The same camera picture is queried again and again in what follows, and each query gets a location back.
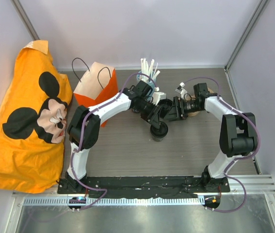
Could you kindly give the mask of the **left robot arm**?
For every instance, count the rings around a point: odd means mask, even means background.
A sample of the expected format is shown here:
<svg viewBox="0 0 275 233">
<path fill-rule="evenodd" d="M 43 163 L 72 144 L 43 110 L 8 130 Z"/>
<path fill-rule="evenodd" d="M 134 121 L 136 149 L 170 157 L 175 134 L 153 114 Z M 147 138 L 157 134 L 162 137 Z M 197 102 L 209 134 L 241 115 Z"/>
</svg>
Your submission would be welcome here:
<svg viewBox="0 0 275 233">
<path fill-rule="evenodd" d="M 110 99 L 94 106 L 80 105 L 68 126 L 71 145 L 70 164 L 65 178 L 58 182 L 58 193 L 79 194 L 85 189 L 86 163 L 90 149 L 98 140 L 100 126 L 113 116 L 133 109 L 150 124 L 150 133 L 155 140 L 161 140 L 168 132 L 167 125 L 160 120 L 162 106 L 159 102 L 166 98 L 158 87 L 152 88 L 140 81 L 131 88 L 123 87 Z"/>
</svg>

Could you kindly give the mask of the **black plastic cup lid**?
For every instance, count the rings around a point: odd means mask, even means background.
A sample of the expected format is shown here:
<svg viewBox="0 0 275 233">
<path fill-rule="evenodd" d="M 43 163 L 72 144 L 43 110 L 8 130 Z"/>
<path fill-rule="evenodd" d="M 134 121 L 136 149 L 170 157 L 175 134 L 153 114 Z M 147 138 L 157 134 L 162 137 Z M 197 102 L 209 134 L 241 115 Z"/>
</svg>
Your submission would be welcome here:
<svg viewBox="0 0 275 233">
<path fill-rule="evenodd" d="M 150 127 L 150 133 L 155 137 L 165 137 L 168 133 L 168 126 L 165 122 L 159 123 L 159 128 L 155 128 L 154 126 Z"/>
</svg>

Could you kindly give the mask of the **brown pulp cup carrier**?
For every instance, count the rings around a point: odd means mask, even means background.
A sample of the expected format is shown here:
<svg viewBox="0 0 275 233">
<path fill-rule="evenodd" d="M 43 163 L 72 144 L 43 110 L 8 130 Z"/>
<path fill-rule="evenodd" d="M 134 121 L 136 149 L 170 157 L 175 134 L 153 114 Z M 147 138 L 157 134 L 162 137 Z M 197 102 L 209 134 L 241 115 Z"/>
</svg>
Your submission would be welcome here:
<svg viewBox="0 0 275 233">
<path fill-rule="evenodd" d="M 206 83 L 198 83 L 194 85 L 194 95 L 190 97 L 190 112 L 188 116 L 194 117 L 199 112 L 205 111 L 205 100 L 208 97 L 216 96 L 217 93 L 208 88 Z"/>
</svg>

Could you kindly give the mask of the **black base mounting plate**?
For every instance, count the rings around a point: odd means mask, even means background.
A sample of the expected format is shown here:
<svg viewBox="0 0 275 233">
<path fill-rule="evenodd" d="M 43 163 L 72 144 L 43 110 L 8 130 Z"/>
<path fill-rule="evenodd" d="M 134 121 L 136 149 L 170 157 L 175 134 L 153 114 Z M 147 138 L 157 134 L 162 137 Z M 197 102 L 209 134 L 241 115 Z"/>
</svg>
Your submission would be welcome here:
<svg viewBox="0 0 275 233">
<path fill-rule="evenodd" d="M 99 198 L 107 189 L 106 199 L 180 199 L 193 198 L 198 193 L 228 193 L 230 187 L 227 178 L 202 179 L 194 176 L 131 176 L 131 177 L 90 177 L 81 182 L 93 188 L 86 189 L 69 177 L 58 181 L 59 194 L 88 194 L 90 198 Z"/>
</svg>

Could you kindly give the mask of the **orange cartoon mouse cloth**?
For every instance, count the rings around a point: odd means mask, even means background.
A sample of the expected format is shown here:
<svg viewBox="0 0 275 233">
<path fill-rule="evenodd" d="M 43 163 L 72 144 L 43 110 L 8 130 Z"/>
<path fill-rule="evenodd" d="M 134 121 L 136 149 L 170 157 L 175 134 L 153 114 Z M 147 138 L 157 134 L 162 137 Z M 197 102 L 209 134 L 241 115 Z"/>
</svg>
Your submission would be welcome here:
<svg viewBox="0 0 275 233">
<path fill-rule="evenodd" d="M 48 41 L 21 49 L 0 106 L 0 189 L 37 194 L 59 181 L 72 96 Z"/>
</svg>

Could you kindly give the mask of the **light blue tin cup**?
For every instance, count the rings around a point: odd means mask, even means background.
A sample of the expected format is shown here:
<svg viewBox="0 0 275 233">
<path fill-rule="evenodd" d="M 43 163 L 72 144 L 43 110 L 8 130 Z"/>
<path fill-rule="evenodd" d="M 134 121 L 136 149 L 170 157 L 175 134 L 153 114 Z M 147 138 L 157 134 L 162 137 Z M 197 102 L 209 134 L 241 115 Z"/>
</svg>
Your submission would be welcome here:
<svg viewBox="0 0 275 233">
<path fill-rule="evenodd" d="M 152 76 L 149 76 L 148 74 L 144 74 L 141 70 L 136 75 L 136 81 L 137 83 L 139 81 L 143 81 L 146 84 L 150 85 L 152 88 L 157 87 L 156 79 L 153 79 Z"/>
</svg>

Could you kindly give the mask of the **orange paper bag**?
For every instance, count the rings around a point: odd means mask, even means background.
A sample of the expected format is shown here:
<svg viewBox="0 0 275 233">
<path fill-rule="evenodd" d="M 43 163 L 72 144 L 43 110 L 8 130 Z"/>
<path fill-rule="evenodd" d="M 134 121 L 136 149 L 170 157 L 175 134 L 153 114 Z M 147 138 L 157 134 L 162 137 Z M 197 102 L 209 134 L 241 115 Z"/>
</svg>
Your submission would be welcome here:
<svg viewBox="0 0 275 233">
<path fill-rule="evenodd" d="M 79 105 L 90 107 L 114 97 L 119 91 L 113 66 L 94 62 L 78 82 L 74 96 Z"/>
</svg>

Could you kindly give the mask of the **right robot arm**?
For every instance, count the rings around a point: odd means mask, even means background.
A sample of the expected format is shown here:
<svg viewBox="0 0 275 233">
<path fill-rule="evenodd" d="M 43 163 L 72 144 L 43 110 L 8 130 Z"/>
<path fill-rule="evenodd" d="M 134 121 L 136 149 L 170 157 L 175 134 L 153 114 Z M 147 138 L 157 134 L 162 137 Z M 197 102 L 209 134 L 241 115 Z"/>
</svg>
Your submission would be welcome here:
<svg viewBox="0 0 275 233">
<path fill-rule="evenodd" d="M 168 121 L 185 120 L 190 114 L 206 111 L 221 122 L 220 151 L 211 164 L 205 167 L 197 183 L 211 192 L 225 185 L 225 178 L 238 160 L 250 157 L 259 148 L 256 119 L 253 113 L 243 113 L 226 103 L 217 93 L 209 91 L 206 83 L 194 85 L 194 97 L 186 99 L 184 83 L 177 88 L 181 97 L 164 104 L 162 118 Z"/>
</svg>

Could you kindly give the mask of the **black paper coffee cup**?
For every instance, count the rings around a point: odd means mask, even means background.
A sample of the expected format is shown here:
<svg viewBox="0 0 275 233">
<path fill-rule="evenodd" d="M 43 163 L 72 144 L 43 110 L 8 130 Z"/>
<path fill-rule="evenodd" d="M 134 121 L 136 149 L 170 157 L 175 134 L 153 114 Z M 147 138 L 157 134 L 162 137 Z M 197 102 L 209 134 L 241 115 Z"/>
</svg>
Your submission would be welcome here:
<svg viewBox="0 0 275 233">
<path fill-rule="evenodd" d="M 152 139 L 156 142 L 161 142 L 165 137 L 165 134 L 152 134 Z"/>
</svg>

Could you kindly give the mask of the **slotted aluminium rail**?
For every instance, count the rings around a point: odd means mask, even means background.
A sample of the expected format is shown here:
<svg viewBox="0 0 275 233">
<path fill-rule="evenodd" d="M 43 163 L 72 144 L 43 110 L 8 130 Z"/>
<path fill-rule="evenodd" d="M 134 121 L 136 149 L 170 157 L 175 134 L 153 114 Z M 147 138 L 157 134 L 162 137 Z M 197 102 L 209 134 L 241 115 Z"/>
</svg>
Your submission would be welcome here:
<svg viewBox="0 0 275 233">
<path fill-rule="evenodd" d="M 203 205 L 205 204 L 204 196 L 197 198 L 181 199 L 100 199 L 95 202 L 94 198 L 82 198 L 74 196 L 58 197 L 25 197 L 24 206 L 86 206 L 95 203 L 95 206 L 157 206 L 157 205 Z"/>
</svg>

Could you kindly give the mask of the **white wrapped straws bundle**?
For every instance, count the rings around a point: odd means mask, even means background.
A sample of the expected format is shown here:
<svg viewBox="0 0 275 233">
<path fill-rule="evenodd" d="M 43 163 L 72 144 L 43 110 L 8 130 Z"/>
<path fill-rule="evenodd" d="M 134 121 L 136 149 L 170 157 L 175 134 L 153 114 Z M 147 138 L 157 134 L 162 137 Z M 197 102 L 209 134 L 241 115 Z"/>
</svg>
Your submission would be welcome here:
<svg viewBox="0 0 275 233">
<path fill-rule="evenodd" d="M 153 79 L 156 79 L 160 74 L 160 71 L 158 70 L 158 63 L 156 63 L 154 59 L 148 62 L 146 58 L 141 58 L 140 64 L 141 64 L 141 71 L 144 74 L 148 74 L 149 76 L 152 76 Z"/>
</svg>

